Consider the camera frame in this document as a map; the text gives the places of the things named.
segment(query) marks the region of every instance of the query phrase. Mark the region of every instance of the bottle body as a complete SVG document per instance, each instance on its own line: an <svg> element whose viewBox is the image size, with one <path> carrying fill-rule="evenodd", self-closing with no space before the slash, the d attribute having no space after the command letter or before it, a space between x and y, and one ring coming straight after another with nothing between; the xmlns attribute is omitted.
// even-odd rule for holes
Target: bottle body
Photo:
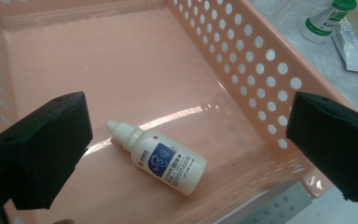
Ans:
<svg viewBox="0 0 358 224"><path fill-rule="evenodd" d="M356 6L356 0L335 0L326 10L307 18L300 29L301 34L312 42L323 42Z"/></svg>
<svg viewBox="0 0 358 224"><path fill-rule="evenodd" d="M207 161L201 155L154 130L128 123L107 123L112 139L131 153L131 160L170 187L189 195L196 188Z"/></svg>

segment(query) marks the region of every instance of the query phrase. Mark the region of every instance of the small bottle with green label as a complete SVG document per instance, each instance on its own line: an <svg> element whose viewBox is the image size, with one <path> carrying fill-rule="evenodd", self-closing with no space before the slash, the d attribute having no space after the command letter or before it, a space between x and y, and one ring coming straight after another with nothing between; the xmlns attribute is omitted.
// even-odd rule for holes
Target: small bottle with green label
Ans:
<svg viewBox="0 0 358 224"><path fill-rule="evenodd" d="M307 18L302 23L300 32L309 41L322 43L331 35L334 27L356 6L356 0L334 0L329 8Z"/></svg>

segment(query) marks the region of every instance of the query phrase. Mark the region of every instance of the white tube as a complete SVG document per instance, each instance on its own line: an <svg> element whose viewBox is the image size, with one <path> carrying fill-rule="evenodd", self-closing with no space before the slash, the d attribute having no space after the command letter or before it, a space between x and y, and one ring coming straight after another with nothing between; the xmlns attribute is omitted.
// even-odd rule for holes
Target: white tube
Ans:
<svg viewBox="0 0 358 224"><path fill-rule="evenodd" d="M358 40L346 18L339 22L331 36L347 70L358 72Z"/></svg>

